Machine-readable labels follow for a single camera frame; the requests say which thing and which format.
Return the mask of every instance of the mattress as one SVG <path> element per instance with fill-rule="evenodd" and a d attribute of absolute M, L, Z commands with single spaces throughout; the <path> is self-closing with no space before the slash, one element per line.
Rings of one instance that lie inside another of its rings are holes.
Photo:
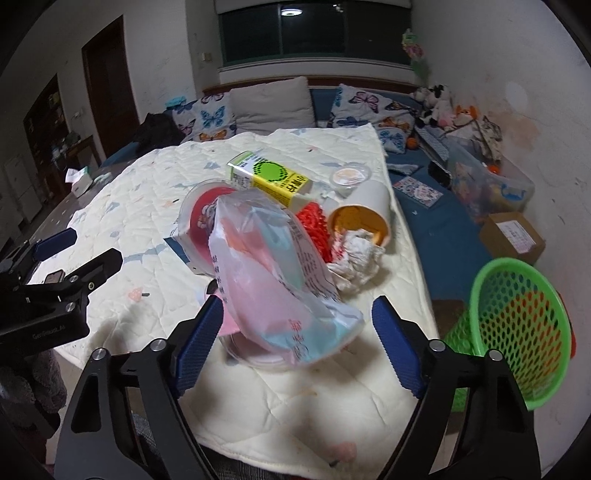
<path fill-rule="evenodd" d="M 402 318 L 437 337 L 417 251 L 392 192 L 384 152 L 370 125 L 359 128 L 250 132 L 229 140 L 155 150 L 126 168 L 70 225 L 73 247 L 43 262 L 32 282 L 72 271 L 109 248 L 121 251 L 121 271 L 90 295 L 90 335 L 59 353 L 83 368 L 91 351 L 142 349 L 195 316 L 210 279 L 194 275 L 167 246 L 184 195 L 197 183 L 227 178 L 226 163 L 256 151 L 314 181 L 337 166 L 365 163 L 391 193 L 394 240 L 378 275 L 347 299 L 366 320 L 341 353 L 308 368 L 259 371 L 214 343 L 195 388 L 180 404 L 197 441 L 261 468 L 332 480 L 373 480 L 391 456 L 416 405 L 400 386 L 371 323 L 373 300 L 386 295 Z"/>

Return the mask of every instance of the white paper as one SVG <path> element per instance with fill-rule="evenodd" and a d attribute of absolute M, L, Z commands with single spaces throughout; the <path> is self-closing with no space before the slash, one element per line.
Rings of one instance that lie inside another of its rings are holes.
<path fill-rule="evenodd" d="M 66 183 L 76 183 L 85 173 L 86 171 L 84 169 L 79 171 L 73 168 L 68 168 L 68 171 L 66 172 Z"/>
<path fill-rule="evenodd" d="M 534 239 L 517 220 L 509 220 L 496 225 L 511 242 L 517 253 L 526 254 L 535 246 Z"/>

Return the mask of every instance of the pink plastic bag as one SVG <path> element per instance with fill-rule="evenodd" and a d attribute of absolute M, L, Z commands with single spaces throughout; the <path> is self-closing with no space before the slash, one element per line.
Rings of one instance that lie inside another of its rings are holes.
<path fill-rule="evenodd" d="M 241 332 L 290 365 L 332 355 L 362 330 L 362 313 L 340 301 L 299 221 L 262 191 L 217 199 L 209 248 Z"/>

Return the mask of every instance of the wooden door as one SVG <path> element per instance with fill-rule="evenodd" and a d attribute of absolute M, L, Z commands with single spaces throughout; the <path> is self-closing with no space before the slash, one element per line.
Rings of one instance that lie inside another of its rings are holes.
<path fill-rule="evenodd" d="M 131 142 L 139 126 L 125 55 L 123 17 L 96 34 L 82 48 L 82 58 L 90 107 L 109 157 Z"/>

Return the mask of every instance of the gray pillow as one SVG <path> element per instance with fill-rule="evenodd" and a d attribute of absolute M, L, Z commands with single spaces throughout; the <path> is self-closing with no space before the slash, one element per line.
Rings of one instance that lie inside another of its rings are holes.
<path fill-rule="evenodd" d="M 262 83 L 230 90 L 236 133 L 268 135 L 278 128 L 314 128 L 308 79 Z"/>

